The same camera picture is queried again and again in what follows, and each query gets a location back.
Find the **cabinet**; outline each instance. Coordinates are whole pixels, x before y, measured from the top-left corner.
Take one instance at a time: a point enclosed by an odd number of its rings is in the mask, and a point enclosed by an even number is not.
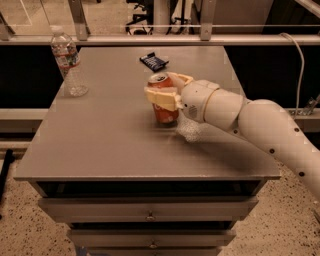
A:
[[[139,57],[148,51],[82,48],[90,91],[68,98],[61,88],[15,179],[33,185],[39,206],[90,253],[218,255],[279,170],[270,156],[214,127],[191,143],[175,126],[158,125],[143,95],[151,73]],[[155,51],[170,58],[167,71],[243,93],[222,47]]]

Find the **speckled floor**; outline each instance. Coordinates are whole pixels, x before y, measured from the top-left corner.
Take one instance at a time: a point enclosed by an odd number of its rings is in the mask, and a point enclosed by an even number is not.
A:
[[[38,208],[40,196],[28,183],[12,178],[18,164],[11,164],[0,206],[0,255],[75,256],[68,227]],[[278,166],[281,179],[268,181],[258,205],[235,225],[236,238],[219,256],[320,255],[320,224],[312,213],[320,212],[320,205],[290,170]]]

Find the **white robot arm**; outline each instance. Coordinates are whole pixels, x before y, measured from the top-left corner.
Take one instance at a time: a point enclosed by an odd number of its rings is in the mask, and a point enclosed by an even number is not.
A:
[[[184,115],[244,138],[295,172],[320,200],[320,153],[292,117],[269,100],[250,101],[200,80],[183,88],[180,105]]]

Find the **plastic bottle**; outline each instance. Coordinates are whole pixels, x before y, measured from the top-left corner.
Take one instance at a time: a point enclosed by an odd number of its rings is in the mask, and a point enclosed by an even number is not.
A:
[[[71,96],[79,97],[88,92],[82,78],[80,56],[72,38],[63,32],[61,26],[52,26],[52,53],[64,79],[64,86]]]

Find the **cable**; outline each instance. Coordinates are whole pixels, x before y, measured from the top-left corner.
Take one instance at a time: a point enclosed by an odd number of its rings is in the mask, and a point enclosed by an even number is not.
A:
[[[301,58],[301,69],[300,69],[300,76],[299,76],[298,87],[297,87],[296,110],[294,112],[294,118],[293,118],[295,120],[297,117],[298,108],[299,108],[301,81],[302,81],[302,77],[303,77],[305,61],[304,61],[303,53],[302,53],[301,48],[300,48],[299,44],[297,43],[297,41],[287,33],[281,33],[280,35],[287,38],[287,39],[290,39],[296,45],[298,52],[300,54],[300,58]]]

